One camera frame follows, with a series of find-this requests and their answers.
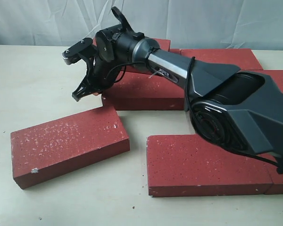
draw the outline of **tabletop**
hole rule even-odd
[[[189,134],[184,111],[118,112],[129,152],[21,190],[12,178],[10,133],[102,106],[100,96],[72,99],[86,65],[66,65],[65,49],[0,46],[0,225],[283,226],[283,195],[148,196],[146,138]],[[264,69],[283,70],[283,51],[253,53]]]

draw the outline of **white fabric backdrop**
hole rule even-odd
[[[283,50],[283,0],[0,0],[0,44],[71,46],[118,21],[172,48]]]

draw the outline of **white speck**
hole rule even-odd
[[[31,173],[38,173],[38,168],[33,168]]]

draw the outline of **white table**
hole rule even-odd
[[[283,226],[283,195],[148,196],[146,138],[188,134],[183,111],[119,112],[130,152],[21,190],[12,178],[10,133],[101,106],[100,97],[72,99],[85,63],[67,66],[65,49],[0,46],[0,225]],[[283,51],[254,53],[264,69],[283,70]]]

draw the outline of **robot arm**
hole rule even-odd
[[[134,32],[118,8],[112,12],[120,24],[97,32],[97,46],[86,38],[62,53],[68,65],[80,59],[87,64],[87,74],[73,92],[76,101],[112,87],[122,67],[151,71],[184,89],[184,110],[203,139],[276,165],[283,174],[283,93],[270,76],[161,50],[154,39]],[[260,157],[263,153],[276,161]]]

